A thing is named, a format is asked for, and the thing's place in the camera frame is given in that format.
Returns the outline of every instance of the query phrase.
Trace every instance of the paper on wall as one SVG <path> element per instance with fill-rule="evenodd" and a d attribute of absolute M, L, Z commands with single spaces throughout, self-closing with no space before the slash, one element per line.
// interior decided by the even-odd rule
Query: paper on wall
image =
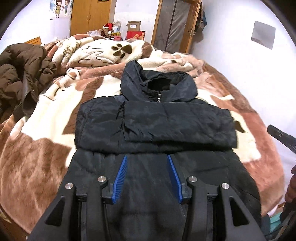
<path fill-rule="evenodd" d="M 71 18 L 74 0 L 49 0 L 50 19 Z"/>

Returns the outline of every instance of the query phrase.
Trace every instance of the bag hanging on door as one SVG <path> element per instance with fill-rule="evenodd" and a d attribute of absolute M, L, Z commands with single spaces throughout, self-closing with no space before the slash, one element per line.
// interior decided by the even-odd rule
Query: bag hanging on door
<path fill-rule="evenodd" d="M 207 20 L 206 20 L 206 17 L 205 17 L 205 12 L 204 12 L 203 7 L 202 7 L 202 3 L 200 3 L 200 12 L 199 12 L 198 17 L 197 17 L 197 21 L 196 21 L 196 25 L 195 25 L 195 31 L 201 33 L 205 26 L 207 26 Z"/>

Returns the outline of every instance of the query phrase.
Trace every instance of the santa hat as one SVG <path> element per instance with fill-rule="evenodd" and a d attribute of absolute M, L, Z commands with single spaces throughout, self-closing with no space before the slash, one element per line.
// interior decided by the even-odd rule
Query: santa hat
<path fill-rule="evenodd" d="M 107 23 L 107 24 L 105 24 L 104 26 L 103 26 L 103 28 L 108 28 L 108 34 L 111 34 L 112 32 L 111 32 L 111 30 L 112 30 L 112 28 L 113 28 L 113 24 L 112 23 Z"/>

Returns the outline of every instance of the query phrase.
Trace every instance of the brown and white blanket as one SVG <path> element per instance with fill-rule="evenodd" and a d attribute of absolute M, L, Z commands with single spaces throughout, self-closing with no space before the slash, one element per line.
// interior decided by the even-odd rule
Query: brown and white blanket
<path fill-rule="evenodd" d="M 156 50 L 143 40 L 123 42 L 85 34 L 46 46 L 58 77 L 39 97 L 32 116 L 17 123 L 12 115 L 0 132 L 0 206 L 7 217 L 30 233 L 53 200 L 75 152 L 74 131 L 81 103 L 120 94 L 126 62 L 144 69 L 183 71 L 194 79 L 196 98 L 229 109 L 235 120 L 234 152 L 257 183 L 262 214 L 284 192 L 284 173 L 266 127 L 248 100 L 216 69 L 182 53 Z"/>

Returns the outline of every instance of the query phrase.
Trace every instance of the wardrobe door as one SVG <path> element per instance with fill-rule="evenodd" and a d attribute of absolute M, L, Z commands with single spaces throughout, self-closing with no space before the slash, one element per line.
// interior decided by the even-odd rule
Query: wardrobe door
<path fill-rule="evenodd" d="M 169 53 L 179 52 L 190 6 L 191 4 L 188 2 L 177 0 L 168 43 L 165 49 Z"/>
<path fill-rule="evenodd" d="M 89 30 L 91 0 L 75 0 L 71 17 L 71 36 L 85 34 Z"/>
<path fill-rule="evenodd" d="M 99 1 L 91 0 L 89 12 L 89 31 L 99 30 L 105 24 L 114 21 L 116 0 Z"/>
<path fill-rule="evenodd" d="M 186 21 L 185 30 L 180 44 L 180 52 L 188 53 L 190 50 L 192 38 L 195 35 L 195 25 L 197 22 L 197 17 L 200 12 L 201 0 L 184 0 L 190 3 L 189 14 Z"/>
<path fill-rule="evenodd" d="M 173 13 L 177 5 L 177 0 L 162 0 L 159 6 L 160 14 L 155 34 L 153 46 L 159 50 L 165 51 L 168 44 Z"/>

